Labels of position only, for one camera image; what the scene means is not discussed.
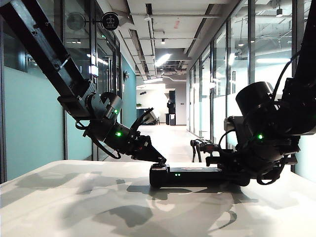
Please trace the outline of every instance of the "ceiling pipe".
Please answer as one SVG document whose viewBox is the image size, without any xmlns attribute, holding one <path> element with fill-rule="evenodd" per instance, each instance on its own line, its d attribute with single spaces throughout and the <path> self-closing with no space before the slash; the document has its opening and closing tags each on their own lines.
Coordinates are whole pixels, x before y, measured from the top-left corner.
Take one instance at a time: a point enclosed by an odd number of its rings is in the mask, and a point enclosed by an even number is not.
<svg viewBox="0 0 316 237">
<path fill-rule="evenodd" d="M 150 18 L 155 17 L 187 17 L 187 18 L 221 18 L 221 15 L 191 15 L 191 14 L 137 14 L 137 13 L 131 13 L 131 16 L 149 16 Z"/>
<path fill-rule="evenodd" d="M 190 38 L 190 37 L 186 37 L 186 38 L 139 38 L 139 40 L 200 40 L 201 38 Z"/>
<path fill-rule="evenodd" d="M 186 81 L 187 81 L 187 80 L 182 80 L 182 79 L 173 79 L 173 78 L 171 78 L 171 77 L 164 76 L 164 75 L 162 75 L 161 77 L 162 77 L 162 78 L 166 78 L 166 79 L 170 79 L 170 80 L 173 81 L 173 82 L 186 82 Z"/>
<path fill-rule="evenodd" d="M 146 12 L 147 13 L 152 13 L 152 5 L 147 4 L 146 5 Z M 154 40 L 154 29 L 153 29 L 153 20 L 150 19 L 150 21 L 148 21 L 148 28 L 149 28 L 149 40 L 151 41 L 151 46 L 152 46 L 152 52 L 153 52 L 153 58 L 154 58 L 154 62 L 156 60 L 156 51 L 155 51 L 155 40 Z M 157 67 L 154 64 L 155 67 L 155 75 L 157 76 Z"/>
</svg>

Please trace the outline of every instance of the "corridor floor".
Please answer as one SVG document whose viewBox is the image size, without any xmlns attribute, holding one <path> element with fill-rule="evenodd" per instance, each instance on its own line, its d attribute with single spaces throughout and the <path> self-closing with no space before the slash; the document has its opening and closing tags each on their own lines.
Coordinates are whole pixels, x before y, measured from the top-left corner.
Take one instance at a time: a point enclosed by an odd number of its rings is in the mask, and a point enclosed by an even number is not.
<svg viewBox="0 0 316 237">
<path fill-rule="evenodd" d="M 169 126 L 166 124 L 140 126 L 142 135 L 149 135 L 152 145 L 167 159 L 167 162 L 191 162 L 192 147 L 190 140 L 196 136 L 186 130 L 186 126 Z M 130 156 L 123 155 L 121 159 L 106 158 L 106 161 L 132 161 Z"/>
</svg>

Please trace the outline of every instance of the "table surface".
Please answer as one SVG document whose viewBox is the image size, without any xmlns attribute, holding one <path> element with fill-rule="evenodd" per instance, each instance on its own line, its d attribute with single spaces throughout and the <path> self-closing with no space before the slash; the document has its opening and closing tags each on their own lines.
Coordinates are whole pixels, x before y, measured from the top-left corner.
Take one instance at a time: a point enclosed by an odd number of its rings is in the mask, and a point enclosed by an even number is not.
<svg viewBox="0 0 316 237">
<path fill-rule="evenodd" d="M 171 167 L 199 166 L 171 163 Z M 316 184 L 151 189 L 149 162 L 65 160 L 1 185 L 1 237 L 312 237 Z"/>
</svg>

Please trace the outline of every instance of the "black cable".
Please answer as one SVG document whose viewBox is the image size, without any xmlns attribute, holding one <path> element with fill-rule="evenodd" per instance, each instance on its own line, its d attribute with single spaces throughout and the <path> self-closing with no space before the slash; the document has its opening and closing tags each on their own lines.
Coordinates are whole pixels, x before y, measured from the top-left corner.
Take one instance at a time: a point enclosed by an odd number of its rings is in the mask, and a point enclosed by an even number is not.
<svg viewBox="0 0 316 237">
<path fill-rule="evenodd" d="M 293 55 L 293 57 L 291 57 L 290 61 L 288 61 L 286 63 L 286 65 L 284 66 L 280 76 L 278 77 L 277 79 L 277 82 L 276 82 L 276 86 L 275 86 L 275 89 L 273 90 L 273 94 L 272 94 L 272 98 L 271 100 L 274 101 L 276 99 L 276 96 L 277 96 L 277 89 L 278 89 L 278 86 L 280 85 L 280 82 L 281 82 L 281 79 L 283 77 L 283 74 L 285 73 L 287 67 L 293 62 L 293 60 L 300 54 L 301 51 L 298 51 L 296 54 Z"/>
<path fill-rule="evenodd" d="M 88 126 L 84 126 L 80 121 L 76 121 L 76 128 L 79 129 L 79 130 L 87 130 L 88 129 Z M 87 135 L 91 138 L 91 140 L 93 141 L 93 143 L 95 145 L 97 145 L 98 148 L 100 148 L 101 150 L 103 150 L 106 154 L 108 154 L 110 157 L 114 158 L 114 159 L 120 159 L 121 156 L 120 156 L 120 153 L 115 150 L 118 154 L 118 156 L 116 157 L 115 155 L 113 155 L 111 152 L 109 152 L 104 146 L 102 146 L 102 144 L 92 135 L 90 134 L 89 132 L 87 133 Z"/>
<path fill-rule="evenodd" d="M 91 138 L 91 140 L 98 146 L 98 148 L 100 148 L 101 150 L 103 150 L 106 154 L 108 154 L 110 157 L 112 157 L 112 158 L 114 158 L 114 159 L 120 159 L 121 158 L 121 156 L 120 156 L 120 153 L 118 152 L 118 151 L 116 151 L 117 152 L 117 154 L 118 154 L 118 156 L 116 157 L 115 155 L 113 155 L 111 152 L 109 152 L 104 146 L 102 146 L 102 144 L 97 140 L 97 139 L 95 139 L 95 137 L 94 136 L 92 136 L 92 135 L 88 135 L 90 138 Z"/>
<path fill-rule="evenodd" d="M 283 158 L 281 159 L 281 166 L 279 167 L 277 173 L 275 174 L 274 178 L 273 178 L 271 181 L 267 182 L 267 183 L 262 182 L 263 173 L 264 173 L 265 171 L 267 171 L 267 168 L 273 167 L 273 166 L 276 164 L 276 162 L 273 162 L 272 165 L 268 165 L 268 167 L 265 168 L 265 169 L 261 169 L 261 170 L 258 172 L 258 175 L 257 175 L 257 182 L 258 182 L 258 184 L 261 184 L 261 185 L 269 185 L 269 184 L 274 183 L 274 182 L 280 177 L 280 174 L 282 173 L 282 171 L 283 171 L 283 169 L 284 169 L 284 167 L 285 167 L 286 159 L 287 159 L 287 157 L 283 157 Z"/>
<path fill-rule="evenodd" d="M 226 155 L 235 155 L 235 153 L 227 153 L 227 152 L 224 152 L 223 149 L 222 149 L 222 147 L 221 147 L 221 142 L 222 142 L 223 138 L 224 138 L 227 134 L 229 134 L 230 132 L 236 132 L 236 130 L 235 130 L 235 129 L 231 129 L 231 130 L 229 130 L 229 131 L 227 131 L 227 132 L 224 133 L 224 135 L 221 137 L 221 139 L 219 139 L 218 150 L 221 151 L 222 153 L 226 154 Z"/>
</svg>

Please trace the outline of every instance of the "ceiling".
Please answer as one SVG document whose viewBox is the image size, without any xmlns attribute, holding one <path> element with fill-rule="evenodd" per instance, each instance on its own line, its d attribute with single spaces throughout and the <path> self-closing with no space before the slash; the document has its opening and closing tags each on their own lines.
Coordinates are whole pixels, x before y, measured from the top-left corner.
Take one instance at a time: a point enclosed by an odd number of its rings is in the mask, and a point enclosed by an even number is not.
<svg viewBox="0 0 316 237">
<path fill-rule="evenodd" d="M 135 61 L 137 75 L 143 80 L 166 76 L 174 82 L 186 78 L 191 60 L 187 52 L 200 39 L 197 31 L 203 19 L 219 18 L 219 7 L 228 1 L 108 0 L 122 22 L 119 33 Z M 171 54 L 169 60 L 157 67 L 155 62 L 166 53 Z"/>
</svg>

